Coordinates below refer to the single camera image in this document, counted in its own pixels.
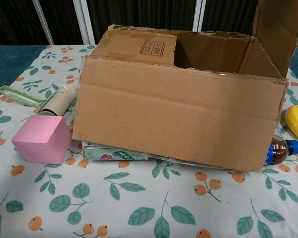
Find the green utensil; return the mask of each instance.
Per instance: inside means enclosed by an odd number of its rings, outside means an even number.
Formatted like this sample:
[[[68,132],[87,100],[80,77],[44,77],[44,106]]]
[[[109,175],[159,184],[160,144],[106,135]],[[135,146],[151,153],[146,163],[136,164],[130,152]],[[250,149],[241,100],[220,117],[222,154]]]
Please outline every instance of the green utensil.
[[[52,94],[48,99],[46,100],[40,100],[37,98],[34,98],[26,93],[21,93],[18,90],[12,89],[9,86],[2,86],[0,87],[0,93],[2,95],[5,95],[9,98],[12,98],[18,103],[25,104],[30,107],[38,108],[38,115],[48,115],[48,116],[54,116],[51,112],[42,112],[42,108],[47,104],[47,102],[54,96]]]

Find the plastic bottle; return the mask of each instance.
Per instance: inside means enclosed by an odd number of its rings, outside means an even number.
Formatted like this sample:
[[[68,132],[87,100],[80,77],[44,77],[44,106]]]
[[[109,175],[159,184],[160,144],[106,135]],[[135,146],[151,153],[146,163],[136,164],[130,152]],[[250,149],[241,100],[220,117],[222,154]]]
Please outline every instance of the plastic bottle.
[[[288,155],[298,154],[298,141],[284,140],[278,135],[274,135],[272,143],[267,152],[264,165],[277,165],[284,161]]]

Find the floral tablecloth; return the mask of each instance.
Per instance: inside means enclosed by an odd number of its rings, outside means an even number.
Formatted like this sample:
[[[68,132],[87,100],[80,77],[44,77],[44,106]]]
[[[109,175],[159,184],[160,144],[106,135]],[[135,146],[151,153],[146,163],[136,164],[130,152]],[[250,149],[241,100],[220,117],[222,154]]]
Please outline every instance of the floral tablecloth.
[[[40,99],[77,87],[94,48],[48,46],[11,86]],[[290,71],[288,79],[284,109],[298,104],[298,79]],[[64,115],[70,129],[74,111],[75,102]],[[11,139],[36,112],[0,96],[1,237],[298,237],[298,155],[242,173],[160,160],[88,162],[73,141],[64,163],[32,164]],[[277,131],[294,137],[283,121]]]

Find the pink cube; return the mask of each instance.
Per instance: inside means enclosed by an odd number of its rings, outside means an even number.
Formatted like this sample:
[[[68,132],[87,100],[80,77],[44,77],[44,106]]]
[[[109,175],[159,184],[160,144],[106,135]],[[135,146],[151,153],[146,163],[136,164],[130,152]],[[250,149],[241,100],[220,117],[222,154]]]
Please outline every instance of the pink cube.
[[[12,143],[28,162],[60,164],[72,141],[63,117],[31,116]]]

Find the white pole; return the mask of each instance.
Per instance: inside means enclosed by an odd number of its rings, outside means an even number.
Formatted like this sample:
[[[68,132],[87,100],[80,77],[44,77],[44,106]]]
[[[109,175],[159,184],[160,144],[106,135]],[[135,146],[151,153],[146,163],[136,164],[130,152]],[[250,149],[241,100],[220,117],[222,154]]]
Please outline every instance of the white pole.
[[[202,31],[205,4],[207,0],[197,0],[195,3],[192,31]]]
[[[73,0],[81,37],[84,45],[95,45],[95,39],[93,34],[93,28],[88,12],[88,6],[86,0]]]
[[[43,27],[43,30],[45,32],[45,36],[48,39],[49,44],[54,45],[53,38],[52,38],[52,35],[51,35],[51,32],[50,32],[49,26],[48,26],[48,24],[45,20],[45,16],[44,16],[44,13],[43,13],[43,10],[41,8],[39,0],[32,0],[32,2],[33,2],[33,5],[35,7],[36,13],[38,14],[38,17],[40,19],[41,25]]]

